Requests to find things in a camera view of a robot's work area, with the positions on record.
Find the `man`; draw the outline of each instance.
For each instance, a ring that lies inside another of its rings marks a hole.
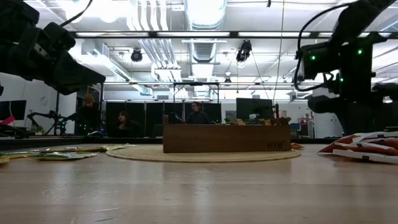
[[[210,124],[207,114],[201,110],[200,103],[193,102],[191,108],[193,112],[189,114],[187,124]]]
[[[86,105],[78,112],[78,117],[81,121],[80,124],[87,125],[87,131],[97,131],[100,126],[101,112],[94,106],[93,95],[87,94],[85,96]]]

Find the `fluorescent light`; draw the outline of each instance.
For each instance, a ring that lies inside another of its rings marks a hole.
[[[158,32],[159,37],[228,37],[229,32],[188,31],[188,32]]]
[[[127,100],[105,100],[107,102],[125,102]]]
[[[366,37],[367,35],[369,35],[369,32],[363,32],[361,35],[359,35],[359,37]],[[389,37],[391,35],[390,32],[380,32],[379,33],[382,37]]]
[[[181,43],[184,43],[184,44],[196,44],[196,43],[198,43],[198,44],[207,44],[207,43],[209,43],[209,44],[217,44],[217,43],[225,44],[226,40],[193,40],[193,39],[191,39],[191,40],[181,40]]]
[[[239,37],[299,37],[299,32],[239,32]],[[303,32],[302,37],[309,37],[311,33]]]
[[[231,83],[226,83],[226,82],[221,82],[220,83],[220,85],[255,85],[256,83],[251,83],[251,82],[239,82],[239,83],[237,83],[237,82],[231,82]]]
[[[147,32],[77,32],[78,37],[148,37]]]
[[[128,82],[104,82],[104,85],[130,85]]]
[[[331,32],[322,32],[319,33],[319,37],[331,37],[332,34],[333,33]],[[366,37],[369,34],[370,34],[369,32],[363,32],[362,34],[359,35],[359,37]],[[383,37],[389,37],[391,35],[390,32],[380,32],[379,34]]]
[[[319,33],[319,37],[331,37],[332,34],[331,32]]]
[[[132,85],[173,85],[172,82],[132,82]]]

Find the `woman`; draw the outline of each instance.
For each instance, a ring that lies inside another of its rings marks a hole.
[[[187,124],[210,124],[207,114],[201,110],[200,103],[193,102],[191,108],[193,112],[189,114]]]
[[[142,131],[139,123],[130,120],[127,111],[120,112],[116,133],[115,136],[119,138],[142,138]]]

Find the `ceiling duct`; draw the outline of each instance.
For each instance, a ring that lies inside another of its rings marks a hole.
[[[223,28],[226,0],[184,0],[185,19],[188,30],[221,30]],[[198,63],[211,62],[218,44],[191,43],[190,51]]]
[[[187,30],[209,31],[223,28],[226,0],[184,0],[184,5]],[[204,40],[209,40],[210,43],[190,43],[191,58],[199,63],[192,65],[192,73],[195,77],[210,78],[214,65],[201,65],[201,63],[214,62],[218,44],[211,43],[214,39]],[[196,86],[195,94],[197,96],[206,95],[204,88],[208,90],[208,86]]]
[[[81,54],[88,54],[93,59],[99,60],[106,68],[108,68],[112,73],[121,77],[126,82],[137,82],[133,79],[129,72],[123,69],[123,66],[118,64],[116,61],[112,60],[109,54],[109,47],[102,44],[102,50],[96,49],[95,42],[93,40],[85,40],[81,44]],[[140,92],[142,96],[152,96],[153,90],[142,85],[132,85],[136,90]]]

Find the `ceiling light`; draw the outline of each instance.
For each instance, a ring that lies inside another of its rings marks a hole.
[[[226,40],[181,40],[181,43],[183,44],[225,44]]]
[[[101,16],[101,20],[106,23],[112,23],[112,22],[116,21],[116,19],[117,19],[116,16],[113,16],[112,14],[108,14],[108,13]]]
[[[130,85],[128,82],[104,82],[104,85]]]
[[[229,37],[229,32],[186,31],[186,32],[158,32],[159,37]]]
[[[331,32],[322,32],[319,33],[319,37],[331,37],[332,33]]]
[[[303,32],[302,37],[309,37],[311,33]],[[239,37],[298,37],[299,32],[239,32]]]
[[[132,85],[138,84],[138,85],[173,85],[174,83],[172,82],[132,82],[130,83]]]
[[[78,37],[109,37],[109,38],[121,38],[121,37],[148,37],[147,32],[77,32]]]
[[[389,37],[391,35],[391,33],[389,32],[380,32],[379,34],[382,37]],[[369,35],[369,32],[363,32],[362,34],[359,35],[359,37],[366,37],[367,35]]]

